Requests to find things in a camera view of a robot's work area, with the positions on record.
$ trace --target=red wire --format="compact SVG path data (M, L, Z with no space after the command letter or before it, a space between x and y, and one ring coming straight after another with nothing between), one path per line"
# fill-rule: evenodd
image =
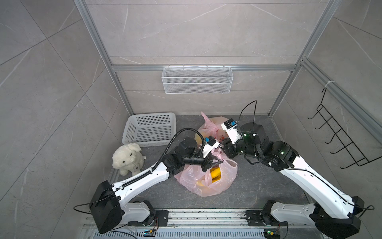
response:
M157 225L158 225L158 227L157 227L157 230L158 230L159 229L159 219L157 216L156 216L156 221L157 221Z
M155 224L154 224L154 228L153 228L153 230L155 229L155 227L157 226L157 220L156 219L154 219L155 220Z

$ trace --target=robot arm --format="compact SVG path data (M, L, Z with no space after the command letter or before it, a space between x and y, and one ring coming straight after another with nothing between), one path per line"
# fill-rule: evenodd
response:
M139 174L113 185L108 181L101 183L91 200L92 203L89 204L99 232L106 233L119 223L127 224L130 221L149 225L155 217L155 210L151 204L148 201L139 203L129 203L129 201L155 184L180 173L185 164L200 165L203 172L206 172L207 169L223 162L214 160L210 154L212 149L219 146L215 138L210 136L202 139L202 143L204 146L198 150L194 139L185 138L170 153L163 155L160 161Z
M247 123L240 127L230 119L222 124L222 128L230 137L222 142L223 151L229 158L241 154L251 164L257 163L254 161L257 159L290 178L316 201L309 205L268 201L262 210L266 224L289 221L315 225L334 239L359 232L361 221L355 215L362 211L362 199L341 192L285 142L270 142L261 125Z

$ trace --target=zip tie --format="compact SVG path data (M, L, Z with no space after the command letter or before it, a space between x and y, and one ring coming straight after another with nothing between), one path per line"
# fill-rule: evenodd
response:
M326 83L326 85L324 86L324 88L326 88L326 86L327 86L330 82L335 82L335 81L328 81L328 83Z

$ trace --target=black wire rack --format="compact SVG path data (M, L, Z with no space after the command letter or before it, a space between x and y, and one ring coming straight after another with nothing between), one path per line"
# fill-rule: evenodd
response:
M354 143L354 141L351 139L351 137L346 133L346 131L341 127L341 125L337 122L337 120L332 116L332 114L325 108L325 106L322 104L322 101L324 100L324 97L325 97L325 93L326 93L326 88L324 88L323 90L322 90L322 92L321 93L324 93L323 95L322 95L322 99L321 99L321 102L320 102L320 104L318 105L318 107L316 108L316 110L317 110L317 113L313 116L313 117L311 117L311 118L309 118L308 117L308 119L313 119L316 115L320 115L324 120L325 120L325 123L322 125L322 126L320 126L319 128L316 128L315 127L315 129L316 130L318 130L318 129L320 129L320 128L322 128L325 124L327 124L328 126L329 126L329 128L333 131L333 137L332 137L332 139L329 141L329 142L326 142L325 141L325 143L326 144L330 144L332 141L333 141L333 139L334 139L334 136L336 136L337 138L338 138L338 140L341 142L341 144L342 144L342 148L341 149L339 149L338 151L336 151L336 152L330 152L331 154L336 154L336 153L338 153L338 152L340 152L341 150L346 150L348 153L349 153L349 155L351 156L351 158L353 159L353 161L354 161L354 163L352 163L352 164L350 164L350 165L348 165L348 166L346 166L346 167L340 167L340 168L342 168L342 169L346 169L346 168L348 168L348 167L350 167L350 166L352 166L352 165L354 165L354 164L357 164L358 166L362 166L362 165L365 165L365 164L368 164L368 163L371 163L372 161L375 161L375 160L377 160L377 159L380 159L380 158L382 158L382 156L381 157L378 157L378 158L376 158L376 159L373 159L373 160L369 160L363 153L362 153L362 151L358 148L358 146ZM321 114L321 111L323 111L323 110L325 110L326 111L326 113L325 114L328 114L330 117L329 117L329 119L325 119L325 117ZM331 120L331 119L333 119L334 120L334 122L338 125L338 126L334 126L334 125L331 125L330 123L329 123L329 120ZM348 143L348 144L344 144L343 143L343 140L341 140L340 139L340 137L339 137L339 133L340 132L343 132L344 134L346 134L346 136L349 138L349 140L350 140L350 143ZM350 153L350 151L349 151L349 149L347 148L347 147L349 147L349 146L351 146L351 145L354 145L355 146L355 148L356 148L356 150L358 150L359 151L359 153L360 153L360 155L362 155L362 158L361 159L359 159L359 160L356 160L355 158L354 158L354 156L352 155L352 153Z

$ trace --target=gray marble wall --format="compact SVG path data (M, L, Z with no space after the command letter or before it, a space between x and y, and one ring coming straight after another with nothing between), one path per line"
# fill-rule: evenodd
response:
M86 2L116 65L294 64L326 6L325 0ZM214 95L165 94L160 72L118 76L135 113L178 114L238 114L243 95L244 101L257 99L258 112L266 114L288 77L288 72L233 74L231 92Z
M344 0L309 56L336 84L380 120L381 12L380 1ZM330 128L325 125L319 130L314 129L324 123L320 116L308 119L316 113L322 89L323 86L310 73L302 70L277 110L274 121L285 141L299 150L321 175L339 185L345 193L360 196L366 206L379 205L382 159L361 167L353 165L341 169L340 166L354 161L346 150L330 154L341 148L340 142L335 137L330 144L324 143L329 142L333 135ZM381 144L329 92L326 92L323 104L368 159L382 155ZM349 140L344 134L340 138L345 143ZM356 159L362 158L354 147L349 146L348 149ZM374 211L366 212L361 218L361 232L351 238L380 238L381 213L378 206Z
M127 112L72 0L0 1L0 238L75 238Z
M344 0L309 57L382 122L382 1Z

